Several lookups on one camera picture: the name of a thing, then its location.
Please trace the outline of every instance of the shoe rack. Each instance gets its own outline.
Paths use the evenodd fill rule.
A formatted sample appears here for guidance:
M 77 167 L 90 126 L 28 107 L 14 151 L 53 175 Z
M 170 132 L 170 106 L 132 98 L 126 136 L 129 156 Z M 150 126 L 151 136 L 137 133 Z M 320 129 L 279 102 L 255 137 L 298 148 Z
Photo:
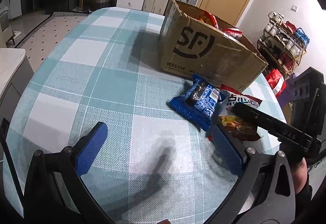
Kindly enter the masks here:
M 289 34 L 287 31 L 285 31 L 285 29 L 283 27 L 281 27 L 280 24 L 275 23 L 275 21 L 273 21 L 270 18 L 269 18 L 269 22 L 272 23 L 272 24 L 274 24 L 280 30 L 280 33 L 285 34 L 293 43 L 297 43 L 298 45 L 300 45 L 300 43 L 298 42 L 298 38 L 296 38 L 294 35 Z M 272 36 L 265 29 L 263 30 L 263 36 L 265 36 L 266 39 L 273 39 L 274 40 L 274 41 L 272 41 L 272 46 L 274 46 L 274 43 L 276 43 L 276 46 L 281 51 L 281 54 L 280 54 L 279 57 L 281 57 L 281 55 L 283 53 L 285 53 L 293 61 L 292 68 L 288 69 L 280 59 L 276 59 L 273 56 L 273 54 L 270 53 L 270 51 L 268 50 L 268 48 L 266 48 L 262 43 L 260 43 L 259 41 L 257 41 L 257 50 L 259 50 L 259 49 L 262 48 L 269 55 L 269 57 L 275 62 L 275 64 L 277 65 L 277 69 L 281 72 L 281 74 L 283 75 L 284 79 L 285 80 L 288 79 L 290 77 L 290 75 L 293 73 L 294 69 L 297 66 L 300 65 L 300 62 L 302 60 L 303 55 L 305 55 L 307 53 L 306 47 L 304 47 L 304 48 L 301 49 L 302 52 L 301 52 L 301 54 L 298 57 L 294 57 L 290 53 L 289 50 L 287 50 L 285 47 L 282 46 L 282 44 L 280 43 L 280 41 L 275 36 Z

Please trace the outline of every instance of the checkered tablecloth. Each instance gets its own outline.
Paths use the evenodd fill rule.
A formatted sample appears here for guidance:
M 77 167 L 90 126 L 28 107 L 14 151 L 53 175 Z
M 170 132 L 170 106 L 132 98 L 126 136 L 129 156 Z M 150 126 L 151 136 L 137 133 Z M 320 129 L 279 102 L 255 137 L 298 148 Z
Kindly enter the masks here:
M 57 45 L 36 71 L 7 135 L 24 190 L 35 150 L 73 146 L 98 122 L 108 138 L 88 174 L 87 188 L 116 222 L 203 223 L 237 178 L 226 169 L 204 131 L 168 106 L 191 81 L 159 70 L 157 43 L 164 17 L 122 8 L 92 13 Z M 260 110 L 285 120 L 260 75 L 244 92 Z M 259 128 L 258 151 L 274 153 L 275 137 Z M 22 214 L 4 159 L 4 187 Z M 58 176 L 66 203 L 76 210 Z

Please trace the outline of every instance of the red bag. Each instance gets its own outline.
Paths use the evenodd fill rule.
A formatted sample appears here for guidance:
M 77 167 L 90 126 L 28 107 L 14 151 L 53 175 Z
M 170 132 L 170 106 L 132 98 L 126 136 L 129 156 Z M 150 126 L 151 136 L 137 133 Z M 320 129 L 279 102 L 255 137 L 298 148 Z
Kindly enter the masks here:
M 277 70 L 273 69 L 267 76 L 266 80 L 275 94 L 275 97 L 279 97 L 286 87 L 286 82 L 282 74 Z

